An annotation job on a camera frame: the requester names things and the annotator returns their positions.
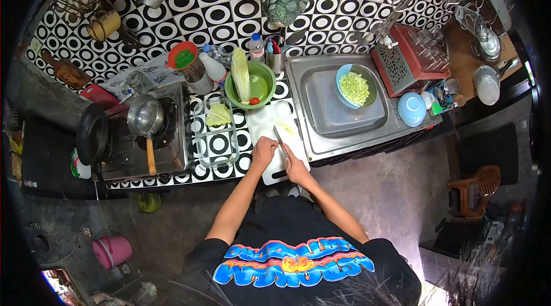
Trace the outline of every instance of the person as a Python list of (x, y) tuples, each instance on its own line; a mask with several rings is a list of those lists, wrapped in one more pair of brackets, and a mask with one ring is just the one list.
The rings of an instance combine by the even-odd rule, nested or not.
[(278, 149), (261, 137), (249, 171), (218, 211), (205, 237), (184, 259), (183, 275), (203, 274), (228, 305), (417, 305), (421, 284), (390, 241), (369, 239), (362, 225), (323, 190), (283, 144), (289, 180), (303, 196), (251, 200), (257, 183)]

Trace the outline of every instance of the chopped cabbage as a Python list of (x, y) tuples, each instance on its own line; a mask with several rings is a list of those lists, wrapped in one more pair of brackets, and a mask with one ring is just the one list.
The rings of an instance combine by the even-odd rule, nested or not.
[(280, 118), (275, 118), (274, 122), (281, 128), (285, 129), (285, 131), (288, 132), (290, 135), (295, 135), (294, 129), (290, 125), (285, 124)]
[(231, 123), (230, 110), (224, 104), (214, 104), (210, 106), (205, 124), (208, 126)]
[(249, 84), (249, 67), (247, 66), (247, 57), (245, 51), (241, 48), (235, 48), (231, 58), (231, 79), (238, 91), (241, 104), (249, 104), (251, 99), (251, 85)]
[(348, 72), (341, 78), (339, 87), (343, 96), (352, 104), (363, 106), (365, 99), (369, 96), (367, 81), (361, 74)]

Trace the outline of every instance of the black and white tiled wall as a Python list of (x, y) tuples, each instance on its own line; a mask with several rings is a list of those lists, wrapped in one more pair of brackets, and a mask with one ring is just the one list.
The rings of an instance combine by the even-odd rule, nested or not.
[[(306, 11), (289, 30), (307, 28), (307, 35), (287, 54), (368, 51), (370, 47), (359, 46), (352, 34), (383, 21), (392, 11), (391, 1), (310, 0)], [(253, 33), (267, 36), (279, 30), (262, 16), (259, 0), (165, 0), (158, 9), (140, 5), (136, 0), (111, 2), (123, 25), (137, 35), (143, 48), (126, 48), (117, 32), (106, 42), (94, 41), (86, 31), (89, 21), (85, 17), (71, 22), (67, 13), (52, 9), (38, 25), (26, 57), (63, 83), (54, 77), (52, 66), (40, 57), (41, 51), (47, 50), (56, 58), (69, 59), (89, 74), (92, 82), (101, 84), (125, 68), (169, 51), (183, 40), (192, 41), (198, 47), (211, 43), (230, 49), (246, 48)], [(442, 27), (451, 18), (443, 5), (440, 0), (415, 0), (398, 22), (416, 27)]]

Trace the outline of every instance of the glass baking dish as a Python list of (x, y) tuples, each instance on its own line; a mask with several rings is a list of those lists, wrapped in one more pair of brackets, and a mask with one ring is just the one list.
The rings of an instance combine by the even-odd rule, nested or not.
[[(224, 104), (230, 110), (231, 123), (207, 126), (205, 120), (214, 104)], [(207, 168), (232, 165), (239, 158), (239, 146), (231, 103), (226, 97), (201, 101), (193, 109), (194, 144), (201, 165)]]

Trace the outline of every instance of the electrical cord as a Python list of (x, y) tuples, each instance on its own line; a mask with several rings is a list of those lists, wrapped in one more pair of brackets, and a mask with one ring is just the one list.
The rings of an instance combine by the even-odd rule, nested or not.
[(51, 265), (51, 264), (59, 263), (59, 262), (63, 261), (64, 259), (67, 259), (67, 258), (71, 257), (71, 255), (74, 253), (74, 250), (77, 248), (78, 237), (79, 237), (79, 235), (81, 235), (81, 234), (84, 234), (84, 232), (80, 232), (79, 234), (76, 235), (76, 237), (75, 237), (75, 239), (74, 239), (73, 250), (71, 251), (70, 254), (68, 254), (67, 256), (63, 257), (62, 259), (59, 259), (59, 260), (54, 261), (54, 262), (44, 263), (43, 265)]

